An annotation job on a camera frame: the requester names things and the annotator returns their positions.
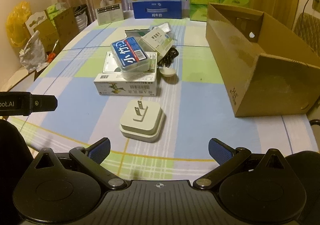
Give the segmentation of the white power plug adapter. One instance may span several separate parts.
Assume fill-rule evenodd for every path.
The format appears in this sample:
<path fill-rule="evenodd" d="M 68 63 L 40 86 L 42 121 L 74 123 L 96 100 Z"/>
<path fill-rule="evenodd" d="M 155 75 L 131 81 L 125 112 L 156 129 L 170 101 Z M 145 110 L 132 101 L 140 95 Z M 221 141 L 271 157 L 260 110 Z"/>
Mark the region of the white power plug adapter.
<path fill-rule="evenodd" d="M 160 103 L 131 100 L 120 118 L 120 131 L 124 137 L 153 143 L 158 140 L 165 113 Z"/>

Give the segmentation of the white green medicine box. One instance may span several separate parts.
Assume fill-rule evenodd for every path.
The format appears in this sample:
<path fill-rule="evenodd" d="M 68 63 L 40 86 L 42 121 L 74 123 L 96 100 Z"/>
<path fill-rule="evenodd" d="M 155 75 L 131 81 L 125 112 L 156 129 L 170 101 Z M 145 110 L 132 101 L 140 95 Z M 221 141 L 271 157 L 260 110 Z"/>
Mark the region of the white green medicine box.
<path fill-rule="evenodd" d="M 133 73 L 123 77 L 121 72 L 100 73 L 94 79 L 100 95 L 155 96 L 156 73 Z"/>

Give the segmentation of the white phone box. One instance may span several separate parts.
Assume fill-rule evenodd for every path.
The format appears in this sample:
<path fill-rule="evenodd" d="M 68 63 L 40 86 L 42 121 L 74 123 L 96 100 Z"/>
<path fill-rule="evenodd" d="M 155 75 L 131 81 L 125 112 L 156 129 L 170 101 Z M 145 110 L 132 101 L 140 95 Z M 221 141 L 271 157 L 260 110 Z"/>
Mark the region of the white phone box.
<path fill-rule="evenodd" d="M 146 55 L 149 57 L 149 68 L 144 71 L 144 73 L 154 72 L 156 68 L 157 62 L 157 53 L 155 52 L 146 52 Z M 110 72 L 121 72 L 121 69 L 118 67 L 116 63 L 116 59 L 114 58 L 111 51 L 108 51 L 105 57 L 105 63 L 103 68 L 103 73 Z"/>

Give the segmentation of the clear blue-label plastic box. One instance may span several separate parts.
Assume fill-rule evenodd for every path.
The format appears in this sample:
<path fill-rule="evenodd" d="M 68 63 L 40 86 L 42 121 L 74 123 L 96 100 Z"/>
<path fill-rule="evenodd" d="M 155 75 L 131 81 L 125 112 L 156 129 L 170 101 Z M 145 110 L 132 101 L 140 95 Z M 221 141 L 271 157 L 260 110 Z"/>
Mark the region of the clear blue-label plastic box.
<path fill-rule="evenodd" d="M 134 37 L 113 42 L 111 50 L 123 77 L 128 78 L 149 70 L 150 59 Z"/>

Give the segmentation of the small white spoon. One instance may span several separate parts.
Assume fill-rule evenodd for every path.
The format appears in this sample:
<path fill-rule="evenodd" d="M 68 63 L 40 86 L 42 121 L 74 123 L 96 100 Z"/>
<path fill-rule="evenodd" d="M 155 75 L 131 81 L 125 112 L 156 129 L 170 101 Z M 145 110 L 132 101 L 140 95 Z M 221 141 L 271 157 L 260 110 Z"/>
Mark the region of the small white spoon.
<path fill-rule="evenodd" d="M 163 77 L 172 77 L 176 74 L 176 70 L 173 68 L 162 67 L 159 69 L 161 75 Z"/>

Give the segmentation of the dark green foil pouch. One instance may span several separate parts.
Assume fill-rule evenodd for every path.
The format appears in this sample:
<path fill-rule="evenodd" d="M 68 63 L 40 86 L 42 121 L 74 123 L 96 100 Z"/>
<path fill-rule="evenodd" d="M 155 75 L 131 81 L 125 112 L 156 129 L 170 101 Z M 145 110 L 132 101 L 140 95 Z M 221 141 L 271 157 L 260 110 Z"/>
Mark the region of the dark green foil pouch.
<path fill-rule="evenodd" d="M 134 37 L 139 40 L 141 37 L 150 32 L 150 29 L 126 29 L 125 35 L 126 37 Z"/>

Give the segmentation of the white green pill box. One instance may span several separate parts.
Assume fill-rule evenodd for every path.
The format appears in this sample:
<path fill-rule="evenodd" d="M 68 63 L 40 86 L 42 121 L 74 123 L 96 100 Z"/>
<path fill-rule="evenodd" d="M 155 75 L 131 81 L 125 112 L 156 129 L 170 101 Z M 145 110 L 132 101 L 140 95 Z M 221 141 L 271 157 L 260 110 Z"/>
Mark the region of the white green pill box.
<path fill-rule="evenodd" d="M 174 40 L 161 28 L 153 28 L 138 40 L 144 51 L 157 52 L 158 58 L 163 58 L 174 44 Z"/>

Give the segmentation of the crumpled white plastic bag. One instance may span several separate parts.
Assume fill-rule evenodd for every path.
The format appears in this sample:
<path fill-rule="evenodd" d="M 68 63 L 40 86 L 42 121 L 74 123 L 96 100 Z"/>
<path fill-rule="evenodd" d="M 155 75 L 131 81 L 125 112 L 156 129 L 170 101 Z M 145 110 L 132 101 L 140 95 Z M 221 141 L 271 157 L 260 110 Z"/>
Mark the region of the crumpled white plastic bag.
<path fill-rule="evenodd" d="M 33 71 L 39 72 L 49 65 L 39 35 L 40 32 L 38 30 L 35 31 L 19 54 L 21 65 L 24 66 L 29 73 Z"/>

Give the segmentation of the checked tablecloth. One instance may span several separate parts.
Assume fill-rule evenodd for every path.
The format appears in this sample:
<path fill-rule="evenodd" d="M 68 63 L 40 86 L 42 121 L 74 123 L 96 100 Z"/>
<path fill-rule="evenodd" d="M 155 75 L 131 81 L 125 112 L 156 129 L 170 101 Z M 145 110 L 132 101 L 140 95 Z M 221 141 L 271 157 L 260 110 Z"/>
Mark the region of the checked tablecloth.
<path fill-rule="evenodd" d="M 111 153 L 103 166 L 125 179 L 193 181 L 216 167 L 208 153 L 212 138 L 254 153 L 264 153 L 270 148 L 279 149 L 283 155 L 317 151 L 304 115 L 234 116 L 205 38 L 206 25 L 186 18 L 170 22 L 179 52 L 172 65 L 177 74 L 160 79 L 158 93 L 153 97 L 165 113 L 159 140 L 146 143 L 125 138 L 119 123 L 130 97 L 99 95 L 94 79 L 103 70 L 111 43 L 124 38 L 125 30 L 159 23 L 160 20 L 134 18 L 102 26 L 92 23 L 28 87 L 33 94 L 56 96 L 57 109 L 28 117 L 10 117 L 9 121 L 36 150 L 67 152 L 108 137 Z"/>

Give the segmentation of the yellow plastic bag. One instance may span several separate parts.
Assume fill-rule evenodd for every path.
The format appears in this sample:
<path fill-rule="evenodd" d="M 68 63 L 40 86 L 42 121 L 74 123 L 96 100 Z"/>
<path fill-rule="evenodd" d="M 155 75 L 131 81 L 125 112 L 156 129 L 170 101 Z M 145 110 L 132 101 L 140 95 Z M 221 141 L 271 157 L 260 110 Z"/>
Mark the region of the yellow plastic bag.
<path fill-rule="evenodd" d="M 32 15 L 30 3 L 21 1 L 9 13 L 6 22 L 6 32 L 10 45 L 13 48 L 23 47 L 30 38 L 25 23 Z"/>

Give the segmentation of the brown cardboard boxes stack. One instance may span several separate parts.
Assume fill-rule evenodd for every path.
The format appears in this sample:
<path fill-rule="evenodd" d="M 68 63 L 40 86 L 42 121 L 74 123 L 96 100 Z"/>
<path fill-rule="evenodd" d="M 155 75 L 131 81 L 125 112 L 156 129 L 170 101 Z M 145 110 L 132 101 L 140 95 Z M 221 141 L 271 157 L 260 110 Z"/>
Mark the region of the brown cardboard boxes stack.
<path fill-rule="evenodd" d="M 31 35 L 37 30 L 39 31 L 39 38 L 46 53 L 54 49 L 56 42 L 58 50 L 56 53 L 59 53 L 79 33 L 72 8 L 68 8 L 55 16 L 53 21 L 54 23 L 43 11 L 32 14 L 25 22 L 25 26 Z"/>

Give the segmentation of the large brown cardboard box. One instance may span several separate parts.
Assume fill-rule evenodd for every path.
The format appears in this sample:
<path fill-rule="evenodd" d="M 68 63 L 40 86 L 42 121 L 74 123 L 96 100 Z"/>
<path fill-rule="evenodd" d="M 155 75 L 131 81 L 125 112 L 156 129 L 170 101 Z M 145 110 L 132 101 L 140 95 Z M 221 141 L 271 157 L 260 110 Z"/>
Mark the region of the large brown cardboard box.
<path fill-rule="evenodd" d="M 319 99 L 319 56 L 269 14 L 209 3 L 206 39 L 236 117 L 304 114 Z"/>

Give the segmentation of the white striped bag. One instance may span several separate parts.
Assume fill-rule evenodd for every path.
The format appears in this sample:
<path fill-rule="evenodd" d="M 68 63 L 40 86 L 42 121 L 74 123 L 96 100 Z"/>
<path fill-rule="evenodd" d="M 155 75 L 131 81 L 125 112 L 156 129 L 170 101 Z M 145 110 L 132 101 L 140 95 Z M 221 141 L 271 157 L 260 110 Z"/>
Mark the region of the white striped bag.
<path fill-rule="evenodd" d="M 73 12 L 79 31 L 81 32 L 88 26 L 87 5 L 82 4 L 73 7 Z"/>

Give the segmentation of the white product box with photo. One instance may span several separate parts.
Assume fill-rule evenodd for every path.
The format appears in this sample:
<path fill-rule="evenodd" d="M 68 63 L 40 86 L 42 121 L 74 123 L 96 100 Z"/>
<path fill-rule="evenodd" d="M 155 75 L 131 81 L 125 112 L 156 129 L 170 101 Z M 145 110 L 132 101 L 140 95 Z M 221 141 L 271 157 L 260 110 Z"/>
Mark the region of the white product box with photo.
<path fill-rule="evenodd" d="M 121 0 L 93 0 L 93 6 L 99 25 L 124 19 Z"/>

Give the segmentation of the silver foil packet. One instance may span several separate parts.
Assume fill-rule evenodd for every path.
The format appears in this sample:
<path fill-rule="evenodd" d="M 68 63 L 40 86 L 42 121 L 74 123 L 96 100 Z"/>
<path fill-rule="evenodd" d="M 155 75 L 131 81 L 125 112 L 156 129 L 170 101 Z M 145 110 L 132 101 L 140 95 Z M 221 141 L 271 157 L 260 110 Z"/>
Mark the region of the silver foil packet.
<path fill-rule="evenodd" d="M 163 32 L 165 33 L 170 33 L 172 31 L 172 28 L 171 28 L 171 25 L 169 22 L 164 22 L 164 23 L 161 23 L 161 24 L 158 24 L 158 25 L 153 25 L 150 27 L 150 30 L 153 30 L 155 28 L 159 28 L 161 29 Z"/>

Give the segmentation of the quilted chair back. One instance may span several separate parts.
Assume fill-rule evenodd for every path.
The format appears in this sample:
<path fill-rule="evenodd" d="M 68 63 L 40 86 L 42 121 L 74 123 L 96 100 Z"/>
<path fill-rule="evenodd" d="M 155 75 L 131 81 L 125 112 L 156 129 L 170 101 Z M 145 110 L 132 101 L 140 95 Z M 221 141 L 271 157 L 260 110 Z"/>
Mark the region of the quilted chair back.
<path fill-rule="evenodd" d="M 320 43 L 319 27 L 319 18 L 307 13 L 301 13 L 293 30 L 293 32 L 305 41 L 318 56 Z"/>

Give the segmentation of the dark blue milk carton box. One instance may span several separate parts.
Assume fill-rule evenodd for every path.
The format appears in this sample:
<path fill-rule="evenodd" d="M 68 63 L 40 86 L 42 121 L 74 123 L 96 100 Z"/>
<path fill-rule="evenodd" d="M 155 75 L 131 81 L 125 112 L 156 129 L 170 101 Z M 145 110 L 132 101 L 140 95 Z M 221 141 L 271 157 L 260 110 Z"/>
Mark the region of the dark blue milk carton box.
<path fill-rule="evenodd" d="M 132 3 L 135 19 L 182 18 L 181 1 L 143 1 Z"/>

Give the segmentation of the orange handled screwdriver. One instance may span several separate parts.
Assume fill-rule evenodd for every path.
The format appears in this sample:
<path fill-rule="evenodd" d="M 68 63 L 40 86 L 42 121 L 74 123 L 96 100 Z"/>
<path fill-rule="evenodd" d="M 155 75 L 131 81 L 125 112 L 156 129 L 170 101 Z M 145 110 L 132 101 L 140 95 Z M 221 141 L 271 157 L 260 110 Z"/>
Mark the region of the orange handled screwdriver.
<path fill-rule="evenodd" d="M 51 63 L 53 59 L 55 59 L 57 52 L 59 50 L 59 40 L 57 40 L 53 46 L 51 52 L 47 53 L 47 62 Z"/>

